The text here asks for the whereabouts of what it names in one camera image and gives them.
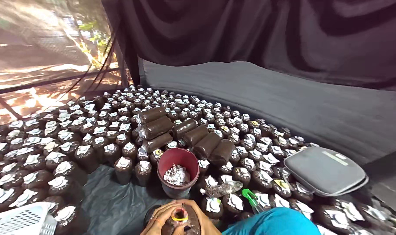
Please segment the teal clothing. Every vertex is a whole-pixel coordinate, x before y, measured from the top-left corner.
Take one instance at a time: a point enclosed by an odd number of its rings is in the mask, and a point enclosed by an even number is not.
[[[321,235],[302,213],[277,207],[234,224],[223,235]]]

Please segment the laundry basket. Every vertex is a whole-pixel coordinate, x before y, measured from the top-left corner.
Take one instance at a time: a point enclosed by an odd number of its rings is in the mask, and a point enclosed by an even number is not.
[[[0,235],[54,235],[56,220],[49,202],[36,202],[0,213]]]

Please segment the person's hands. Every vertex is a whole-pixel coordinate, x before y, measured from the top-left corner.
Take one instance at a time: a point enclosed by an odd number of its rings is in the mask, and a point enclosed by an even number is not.
[[[172,212],[177,207],[181,207],[181,206],[182,204],[180,202],[172,201],[154,210],[152,218],[150,219],[149,223],[147,224],[143,232],[140,233],[140,235],[160,235],[162,231],[162,227],[164,226],[166,220],[170,218]],[[181,231],[180,229],[177,229],[174,231],[174,234],[176,234],[176,232],[179,233],[180,231]]]
[[[201,235],[216,235],[216,234],[221,234],[220,231],[213,225],[213,223],[210,221],[208,216],[204,214],[204,212],[201,211],[199,206],[195,203],[193,200],[187,200],[187,199],[182,199],[182,200],[176,200],[175,203],[179,204],[186,204],[191,206],[195,213],[197,214],[198,221],[201,225]]]

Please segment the bucket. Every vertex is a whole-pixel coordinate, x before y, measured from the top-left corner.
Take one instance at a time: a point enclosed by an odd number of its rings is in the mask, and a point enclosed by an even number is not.
[[[190,175],[191,182],[182,186],[175,186],[166,182],[164,174],[173,167],[180,165],[186,168]],[[162,182],[162,188],[166,195],[173,199],[185,198],[191,187],[195,184],[199,176],[198,160],[193,153],[183,148],[171,148],[165,151],[157,162],[157,175]]]

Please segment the finger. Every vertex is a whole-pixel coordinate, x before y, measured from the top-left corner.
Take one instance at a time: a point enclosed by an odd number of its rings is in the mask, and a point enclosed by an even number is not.
[[[188,199],[181,199],[181,200],[176,200],[177,203],[181,204],[186,204],[192,207],[194,209],[195,213],[202,212],[197,203],[194,200],[188,200]]]
[[[172,212],[180,206],[181,204],[174,204],[173,206],[166,208],[165,211],[160,211],[158,214],[156,214],[155,217],[149,221],[146,228],[143,230],[142,235],[148,234],[152,231],[160,231],[165,222],[170,218]]]
[[[176,227],[174,229],[172,235],[185,235],[186,233],[185,233],[184,229],[185,229],[186,226],[187,225],[184,224],[184,225],[180,225],[180,226]]]
[[[176,209],[181,207],[181,204],[175,204],[173,206],[170,206],[168,208],[166,208],[165,211],[161,211],[158,215],[157,215],[157,220],[158,221],[166,221],[167,219],[170,218],[170,216],[172,215],[172,212]]]
[[[164,210],[164,209],[167,208],[168,206],[171,206],[171,205],[173,205],[173,204],[175,204],[175,203],[176,203],[176,200],[173,200],[173,201],[171,201],[171,202],[169,202],[169,203],[167,203],[167,204],[165,204],[165,205],[163,205],[163,206],[157,208],[156,210],[153,211],[152,218],[153,218],[159,211]]]

